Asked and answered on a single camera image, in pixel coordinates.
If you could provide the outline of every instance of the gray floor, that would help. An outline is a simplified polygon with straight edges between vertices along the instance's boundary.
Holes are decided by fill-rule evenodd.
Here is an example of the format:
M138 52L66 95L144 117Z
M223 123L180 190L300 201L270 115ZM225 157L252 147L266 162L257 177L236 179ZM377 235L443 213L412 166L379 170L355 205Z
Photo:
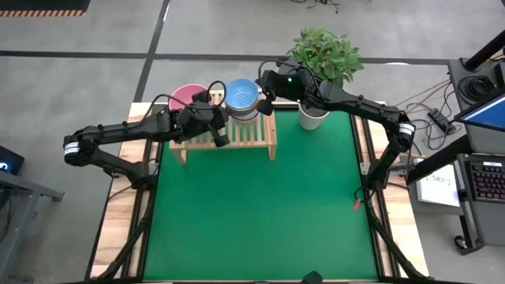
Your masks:
M331 6L306 9L311 2L172 0L157 52L285 54L300 29L324 26L348 33L365 57L459 58L471 55L505 26L500 0L339 2L335 15ZM161 4L92 0L87 15L79 18L0 18L0 50L144 53ZM0 57L0 144L27 157L23 176L66 192L62 203L46 200L39 206L17 274L34 276L37 283L84 277L110 179L92 166L64 164L62 138L86 125L124 119L143 64L130 59ZM154 61L143 101L187 83L254 78L257 64ZM391 105L446 79L444 66L366 65L346 90ZM440 108L440 96L427 104ZM448 102L457 113L454 96ZM411 117L426 118L424 112ZM463 133L449 136L446 143ZM423 154L433 153L424 133L416 135L416 142ZM118 145L106 149L118 153ZM452 245L453 236L461 233L454 216L417 215L416 220L431 276L503 282L505 249L460 256Z

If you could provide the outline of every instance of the computer keyboard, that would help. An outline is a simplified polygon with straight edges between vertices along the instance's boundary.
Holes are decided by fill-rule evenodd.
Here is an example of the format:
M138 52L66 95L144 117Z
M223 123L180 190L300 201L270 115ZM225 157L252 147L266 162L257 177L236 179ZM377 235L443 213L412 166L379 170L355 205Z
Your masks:
M470 164L475 199L505 203L505 167Z

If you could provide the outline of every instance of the white pot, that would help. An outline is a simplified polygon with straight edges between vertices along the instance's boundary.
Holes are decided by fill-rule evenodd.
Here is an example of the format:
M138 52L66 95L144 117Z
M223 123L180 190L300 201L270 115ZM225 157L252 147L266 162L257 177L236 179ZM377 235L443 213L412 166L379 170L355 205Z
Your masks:
M300 103L298 104L298 120L300 121L300 126L303 129L314 130L323 122L324 118L328 116L330 112L328 111L325 115L315 118L306 114L302 109Z

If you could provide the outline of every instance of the pink cup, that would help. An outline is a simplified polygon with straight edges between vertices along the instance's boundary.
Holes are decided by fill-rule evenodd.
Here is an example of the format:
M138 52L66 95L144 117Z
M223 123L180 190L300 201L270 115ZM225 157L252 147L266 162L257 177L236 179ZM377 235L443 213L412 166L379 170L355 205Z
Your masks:
M174 98L180 99L182 102L186 104L190 104L193 102L193 95L202 91L207 91L207 88L200 84L187 84L177 89L172 94L172 96ZM185 106L182 103L177 102L175 99L171 99L170 102L168 103L168 108L170 110L180 110L183 109L184 107Z

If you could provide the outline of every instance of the blue container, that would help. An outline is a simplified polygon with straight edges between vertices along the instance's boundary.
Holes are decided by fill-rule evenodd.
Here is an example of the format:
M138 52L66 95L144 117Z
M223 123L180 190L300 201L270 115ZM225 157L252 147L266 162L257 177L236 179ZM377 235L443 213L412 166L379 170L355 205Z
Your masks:
M251 80L236 79L226 86L226 109L238 121L248 121L258 115L260 101L258 85Z

